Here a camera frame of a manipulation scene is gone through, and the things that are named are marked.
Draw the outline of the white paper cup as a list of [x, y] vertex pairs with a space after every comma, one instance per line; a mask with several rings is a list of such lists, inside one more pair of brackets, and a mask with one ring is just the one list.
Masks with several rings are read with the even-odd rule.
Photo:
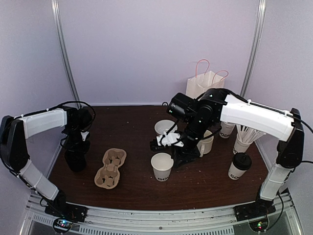
[[171, 155], [167, 153], [157, 153], [151, 158], [151, 166], [154, 171], [154, 176], [160, 182], [168, 180], [173, 165], [174, 160]]
[[238, 180], [251, 166], [252, 160], [248, 154], [243, 152], [237, 153], [233, 156], [228, 176], [232, 180]]

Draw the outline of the stack of white paper cups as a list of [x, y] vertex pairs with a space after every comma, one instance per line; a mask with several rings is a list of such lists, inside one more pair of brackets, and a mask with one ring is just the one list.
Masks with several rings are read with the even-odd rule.
[[219, 135], [223, 139], [228, 139], [234, 129], [236, 124], [229, 123], [229, 122], [221, 122], [221, 129]]

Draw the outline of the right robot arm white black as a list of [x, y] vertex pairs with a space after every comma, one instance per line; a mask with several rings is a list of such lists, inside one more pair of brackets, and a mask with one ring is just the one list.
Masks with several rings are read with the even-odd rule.
[[277, 158], [261, 184], [251, 212], [261, 216], [273, 200], [292, 169], [302, 162], [304, 130], [300, 112], [281, 111], [244, 99], [224, 88], [212, 88], [190, 98], [176, 94], [167, 107], [167, 113], [187, 124], [182, 133], [164, 133], [157, 139], [159, 146], [174, 149], [174, 165], [180, 166], [195, 160], [200, 153], [198, 142], [205, 131], [218, 122], [228, 122], [252, 128], [276, 137]]

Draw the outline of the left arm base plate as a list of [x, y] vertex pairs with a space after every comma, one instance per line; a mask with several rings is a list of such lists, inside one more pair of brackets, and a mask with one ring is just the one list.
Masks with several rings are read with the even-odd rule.
[[87, 216], [88, 208], [84, 206], [78, 206], [74, 204], [65, 203], [65, 205], [48, 205], [45, 208], [45, 213], [55, 216], [61, 217], [66, 220], [70, 220], [73, 222], [84, 222]]

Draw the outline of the stack of black cup lids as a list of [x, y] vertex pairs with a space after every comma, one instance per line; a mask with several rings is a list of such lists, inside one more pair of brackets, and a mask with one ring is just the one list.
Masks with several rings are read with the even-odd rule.
[[65, 160], [73, 172], [80, 172], [86, 167], [85, 154], [80, 152], [65, 152]]

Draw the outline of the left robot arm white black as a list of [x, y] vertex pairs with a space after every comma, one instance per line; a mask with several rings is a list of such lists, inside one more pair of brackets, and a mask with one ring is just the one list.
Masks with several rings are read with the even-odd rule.
[[73, 172], [86, 167], [85, 155], [89, 150], [89, 129], [96, 118], [95, 110], [71, 107], [67, 101], [52, 108], [18, 117], [5, 116], [0, 124], [0, 159], [15, 177], [36, 191], [59, 217], [70, 213], [65, 193], [51, 183], [32, 163], [26, 140], [36, 134], [62, 127], [65, 138], [60, 145], [65, 150], [65, 160]]

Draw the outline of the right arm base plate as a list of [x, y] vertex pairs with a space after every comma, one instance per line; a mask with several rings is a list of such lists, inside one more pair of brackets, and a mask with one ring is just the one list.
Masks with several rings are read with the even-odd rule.
[[274, 205], [257, 204], [256, 202], [234, 207], [237, 221], [251, 220], [276, 212]]

